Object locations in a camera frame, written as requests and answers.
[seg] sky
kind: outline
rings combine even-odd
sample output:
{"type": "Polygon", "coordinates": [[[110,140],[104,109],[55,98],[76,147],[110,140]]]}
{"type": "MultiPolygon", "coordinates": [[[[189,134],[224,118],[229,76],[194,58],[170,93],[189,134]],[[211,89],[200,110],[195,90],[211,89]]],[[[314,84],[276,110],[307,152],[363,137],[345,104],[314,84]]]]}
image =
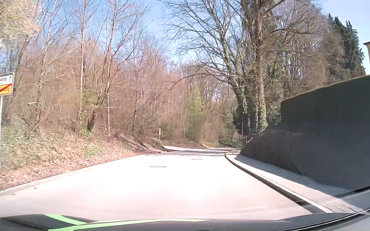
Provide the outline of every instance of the sky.
{"type": "Polygon", "coordinates": [[[325,13],[337,16],[345,24],[348,20],[352,27],[358,31],[359,48],[365,54],[363,66],[366,73],[370,74],[369,56],[363,43],[370,41],[370,0],[323,0],[322,7],[325,13]]]}
{"type": "MultiPolygon", "coordinates": [[[[166,37],[164,32],[164,6],[157,0],[141,1],[149,6],[149,13],[145,17],[148,24],[147,31],[166,37]]],[[[337,16],[345,24],[350,21],[352,27],[358,31],[359,47],[365,54],[363,66],[366,73],[370,74],[369,56],[367,48],[363,43],[370,41],[370,0],[321,0],[324,13],[331,13],[333,17],[337,16]]],[[[171,45],[172,54],[174,54],[174,45],[171,45]]]]}

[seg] evergreen tree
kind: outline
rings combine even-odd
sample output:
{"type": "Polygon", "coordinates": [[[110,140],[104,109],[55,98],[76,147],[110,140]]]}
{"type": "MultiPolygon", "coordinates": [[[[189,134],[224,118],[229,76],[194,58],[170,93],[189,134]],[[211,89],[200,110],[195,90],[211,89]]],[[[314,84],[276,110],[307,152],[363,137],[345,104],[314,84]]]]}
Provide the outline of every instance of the evergreen tree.
{"type": "Polygon", "coordinates": [[[341,45],[344,49],[343,60],[340,63],[342,69],[350,74],[350,77],[357,77],[365,74],[362,66],[365,57],[362,49],[359,49],[359,39],[357,30],[352,28],[349,21],[343,25],[338,17],[333,20],[333,28],[341,37],[341,45]]]}

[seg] asphalt road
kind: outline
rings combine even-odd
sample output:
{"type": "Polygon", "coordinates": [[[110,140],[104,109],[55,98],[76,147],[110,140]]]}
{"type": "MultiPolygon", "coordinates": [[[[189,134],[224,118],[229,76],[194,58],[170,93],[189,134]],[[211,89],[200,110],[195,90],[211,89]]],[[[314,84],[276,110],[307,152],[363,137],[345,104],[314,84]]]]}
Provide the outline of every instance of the asphalt road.
{"type": "Polygon", "coordinates": [[[281,219],[307,210],[239,170],[226,150],[127,158],[0,197],[0,217],[281,219]]]}

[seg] small road sign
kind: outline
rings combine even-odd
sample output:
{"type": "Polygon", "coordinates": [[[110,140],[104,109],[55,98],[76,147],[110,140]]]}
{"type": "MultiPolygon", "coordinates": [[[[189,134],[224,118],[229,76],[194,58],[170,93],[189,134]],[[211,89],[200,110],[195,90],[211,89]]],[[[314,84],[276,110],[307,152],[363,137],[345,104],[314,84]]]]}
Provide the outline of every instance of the small road sign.
{"type": "Polygon", "coordinates": [[[13,72],[0,75],[0,96],[12,94],[13,77],[13,72]]]}

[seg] mesh fence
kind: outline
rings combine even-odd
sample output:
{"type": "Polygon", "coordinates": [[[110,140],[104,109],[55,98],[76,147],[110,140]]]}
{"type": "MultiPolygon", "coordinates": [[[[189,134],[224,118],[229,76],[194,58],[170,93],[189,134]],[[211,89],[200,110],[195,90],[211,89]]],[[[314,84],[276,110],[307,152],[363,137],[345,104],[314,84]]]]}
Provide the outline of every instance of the mesh fence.
{"type": "Polygon", "coordinates": [[[256,141],[246,148],[249,149],[246,153],[250,158],[299,174],[291,161],[282,152],[269,144],[256,141]]]}

